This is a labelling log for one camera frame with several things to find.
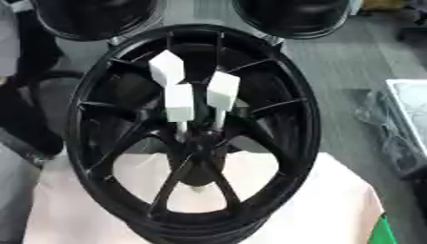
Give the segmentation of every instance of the green object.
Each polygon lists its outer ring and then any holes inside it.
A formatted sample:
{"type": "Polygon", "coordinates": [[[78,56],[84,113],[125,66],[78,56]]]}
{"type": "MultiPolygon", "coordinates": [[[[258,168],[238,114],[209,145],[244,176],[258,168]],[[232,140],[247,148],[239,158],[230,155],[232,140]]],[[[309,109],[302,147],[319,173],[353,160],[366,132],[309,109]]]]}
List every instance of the green object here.
{"type": "Polygon", "coordinates": [[[369,244],[397,244],[387,216],[383,215],[376,223],[369,244]]]}

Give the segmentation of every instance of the white box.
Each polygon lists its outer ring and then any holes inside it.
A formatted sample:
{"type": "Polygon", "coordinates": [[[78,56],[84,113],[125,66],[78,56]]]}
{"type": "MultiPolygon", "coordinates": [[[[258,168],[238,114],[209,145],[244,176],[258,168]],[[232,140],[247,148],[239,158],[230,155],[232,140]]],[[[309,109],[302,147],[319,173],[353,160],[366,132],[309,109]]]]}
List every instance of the white box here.
{"type": "Polygon", "coordinates": [[[152,79],[162,87],[176,85],[185,78],[184,61],[170,51],[162,51],[149,65],[152,79]]]}
{"type": "Polygon", "coordinates": [[[231,111],[237,98],[240,77],[216,71],[208,86],[208,104],[222,111],[231,111]]]}
{"type": "Polygon", "coordinates": [[[165,88],[165,108],[169,122],[194,120],[192,85],[167,86],[165,88]]]}

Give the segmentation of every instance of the gray carpet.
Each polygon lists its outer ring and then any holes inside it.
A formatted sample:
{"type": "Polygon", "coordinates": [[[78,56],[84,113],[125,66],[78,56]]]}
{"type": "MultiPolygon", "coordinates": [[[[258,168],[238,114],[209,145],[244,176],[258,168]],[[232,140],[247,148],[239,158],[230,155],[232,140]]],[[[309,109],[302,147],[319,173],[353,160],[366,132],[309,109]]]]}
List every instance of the gray carpet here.
{"type": "MultiPolygon", "coordinates": [[[[244,24],[233,12],[230,2],[169,0],[163,23],[226,23],[259,36],[259,31],[244,24]]],[[[315,91],[322,115],[322,151],[335,156],[376,188],[398,243],[423,244],[427,229],[408,185],[387,167],[374,128],[354,116],[366,91],[381,89],[386,79],[427,77],[426,39],[418,36],[398,43],[395,31],[402,21],[407,20],[394,14],[353,17],[330,36],[286,40],[283,51],[302,69],[315,91]]],[[[62,66],[81,71],[106,50],[105,42],[59,43],[69,57],[62,66]]],[[[64,108],[74,86],[70,81],[61,81],[43,88],[43,101],[56,131],[63,130],[64,108]]]]}

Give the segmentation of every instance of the white table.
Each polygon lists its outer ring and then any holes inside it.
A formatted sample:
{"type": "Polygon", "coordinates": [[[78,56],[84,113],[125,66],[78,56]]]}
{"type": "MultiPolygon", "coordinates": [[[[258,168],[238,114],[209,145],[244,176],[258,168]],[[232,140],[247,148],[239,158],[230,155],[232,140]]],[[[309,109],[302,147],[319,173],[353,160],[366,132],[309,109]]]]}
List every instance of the white table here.
{"type": "MultiPolygon", "coordinates": [[[[229,156],[224,174],[239,196],[245,198],[262,187],[275,169],[269,154],[239,152],[229,156]]],[[[123,185],[143,199],[153,199],[167,172],[162,154],[127,154],[115,167],[123,185]]],[[[217,191],[209,186],[202,193],[195,193],[181,185],[171,196],[170,208],[203,211],[221,207],[217,191]]],[[[330,155],[321,153],[296,195],[243,243],[367,243],[381,214],[383,209],[374,189],[330,155]]],[[[60,158],[43,171],[35,189],[24,243],[147,242],[95,203],[77,181],[67,158],[60,158]]]]}

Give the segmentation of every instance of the black pants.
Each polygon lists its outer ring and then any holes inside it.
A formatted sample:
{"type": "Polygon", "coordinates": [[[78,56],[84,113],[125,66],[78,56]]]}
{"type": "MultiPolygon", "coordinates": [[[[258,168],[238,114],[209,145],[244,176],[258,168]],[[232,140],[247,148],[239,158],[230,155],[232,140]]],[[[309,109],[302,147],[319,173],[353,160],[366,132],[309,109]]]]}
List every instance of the black pants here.
{"type": "Polygon", "coordinates": [[[0,127],[39,152],[55,155],[63,148],[62,138],[49,129],[43,114],[28,104],[17,89],[28,86],[48,71],[62,52],[33,12],[18,13],[17,18],[21,56],[17,74],[6,85],[0,86],[0,127]]]}

